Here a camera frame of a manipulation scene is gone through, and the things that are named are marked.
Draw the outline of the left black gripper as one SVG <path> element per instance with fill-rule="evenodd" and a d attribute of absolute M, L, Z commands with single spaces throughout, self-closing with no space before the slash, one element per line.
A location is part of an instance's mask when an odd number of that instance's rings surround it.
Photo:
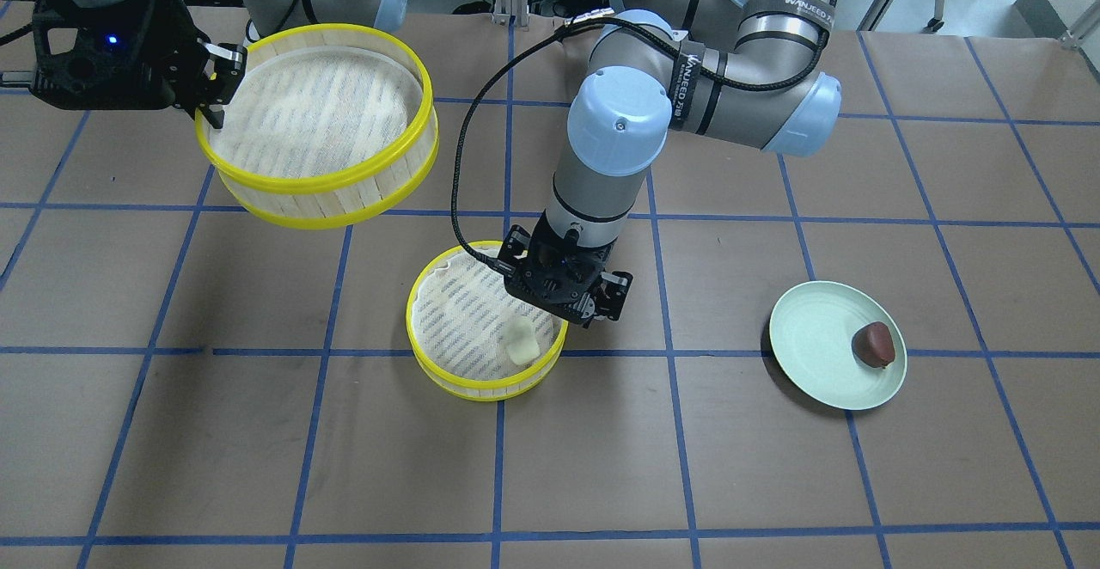
<path fill-rule="evenodd" d="M 632 286 L 632 273 L 606 271 L 615 242 L 581 247 L 580 229 L 557 236 L 546 217 L 535 231 L 512 225 L 498 251 L 508 295 L 551 315 L 588 327 L 594 320 L 617 321 Z"/>

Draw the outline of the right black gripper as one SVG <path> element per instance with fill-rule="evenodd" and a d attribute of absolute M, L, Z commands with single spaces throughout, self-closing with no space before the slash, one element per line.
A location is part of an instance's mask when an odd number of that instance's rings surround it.
<path fill-rule="evenodd" d="M 215 130 L 244 79 L 248 48 L 208 43 L 182 0 L 38 0 L 30 92 L 64 110 L 204 114 Z"/>

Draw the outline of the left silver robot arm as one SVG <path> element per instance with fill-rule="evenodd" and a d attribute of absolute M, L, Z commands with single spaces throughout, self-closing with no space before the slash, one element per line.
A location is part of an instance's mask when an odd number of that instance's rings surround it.
<path fill-rule="evenodd" d="M 508 295 L 588 326 L 632 283 L 606 264 L 670 133 L 810 156 L 840 116 L 820 72 L 837 0 L 610 0 L 558 40 L 600 29 L 566 111 L 565 147 L 534 232 L 512 227 L 492 269 Z"/>

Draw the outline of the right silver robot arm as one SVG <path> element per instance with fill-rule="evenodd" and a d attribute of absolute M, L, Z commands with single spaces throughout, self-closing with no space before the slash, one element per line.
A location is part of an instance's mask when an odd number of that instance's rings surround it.
<path fill-rule="evenodd" d="M 4 72 L 3 86 L 63 110 L 173 107 L 221 129 L 248 66 L 248 50 L 213 43 L 184 0 L 38 0 L 3 43 L 28 34 L 35 67 Z"/>

